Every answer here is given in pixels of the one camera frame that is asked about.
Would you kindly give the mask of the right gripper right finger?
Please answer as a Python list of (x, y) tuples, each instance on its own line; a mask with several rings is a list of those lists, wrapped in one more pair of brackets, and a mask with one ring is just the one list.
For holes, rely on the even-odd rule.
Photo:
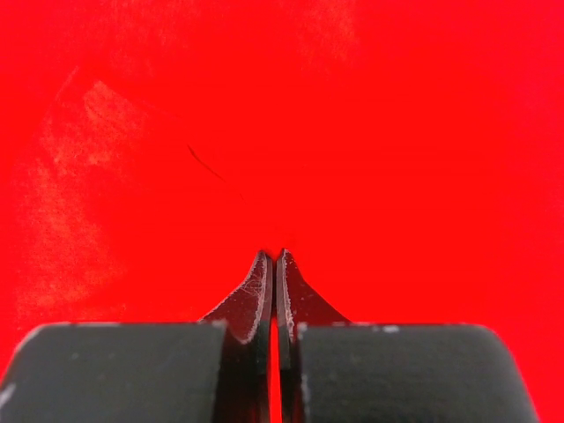
[(288, 249), (283, 249), (276, 262), (276, 310), (278, 342), (293, 344), (300, 323), (314, 326), (349, 323), (302, 276)]

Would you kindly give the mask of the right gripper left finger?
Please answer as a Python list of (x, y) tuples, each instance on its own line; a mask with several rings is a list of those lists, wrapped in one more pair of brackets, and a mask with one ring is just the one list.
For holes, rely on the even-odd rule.
[(271, 305), (272, 259), (259, 251), (246, 278), (200, 321), (226, 323), (234, 338), (245, 345), (262, 326), (269, 328)]

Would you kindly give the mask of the bright red t shirt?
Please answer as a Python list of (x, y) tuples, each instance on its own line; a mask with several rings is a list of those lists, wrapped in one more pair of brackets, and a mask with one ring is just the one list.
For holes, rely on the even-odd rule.
[(3, 363), (195, 320), (259, 249), (351, 320), (491, 328), (562, 421), (562, 2), (2, 2)]

